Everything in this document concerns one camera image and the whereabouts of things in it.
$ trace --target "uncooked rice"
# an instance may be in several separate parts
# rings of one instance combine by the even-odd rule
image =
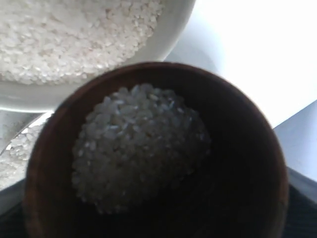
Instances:
[[[51,113],[43,115],[43,117],[23,130],[11,140],[11,143],[0,155],[0,190],[25,178],[26,167],[33,146],[46,119],[50,115]]]
[[[72,184],[101,214],[125,212],[192,173],[210,143],[199,114],[172,90],[120,88],[86,117]]]
[[[0,80],[80,83],[145,45],[165,0],[1,0]]]

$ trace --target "brown bowl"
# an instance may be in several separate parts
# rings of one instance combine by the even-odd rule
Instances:
[[[178,189],[130,213],[100,216],[75,197],[71,149],[95,104],[122,86],[141,83],[183,96],[210,131],[212,154]],[[283,154],[258,108],[212,73],[150,62],[106,73],[59,106],[34,147],[24,211],[31,238],[278,238],[287,202]]]

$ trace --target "bowl of rice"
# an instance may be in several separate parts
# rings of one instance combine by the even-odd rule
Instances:
[[[33,148],[30,238],[278,238],[288,205],[278,140],[222,78],[149,62],[88,82]]]
[[[0,109],[54,110],[120,65],[161,61],[195,0],[5,0],[0,9]]]

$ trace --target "dark surface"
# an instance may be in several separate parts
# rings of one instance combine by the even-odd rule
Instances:
[[[200,113],[211,157],[173,191],[126,215],[100,216],[77,203],[71,186],[72,147],[85,116],[120,87],[169,88]],[[177,63],[142,63],[84,85],[55,111],[34,146],[24,209],[32,238],[276,238],[288,202],[279,143],[258,108],[237,88],[204,70]]]
[[[27,238],[21,204],[0,218],[1,238]],[[283,238],[316,238],[317,206],[290,186],[290,207]]]

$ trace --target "white bowl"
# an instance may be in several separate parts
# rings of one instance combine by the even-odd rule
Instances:
[[[164,60],[177,43],[194,5],[195,0],[167,0],[153,36],[123,65]],[[0,110],[29,113],[51,111],[81,85],[48,86],[0,82]]]

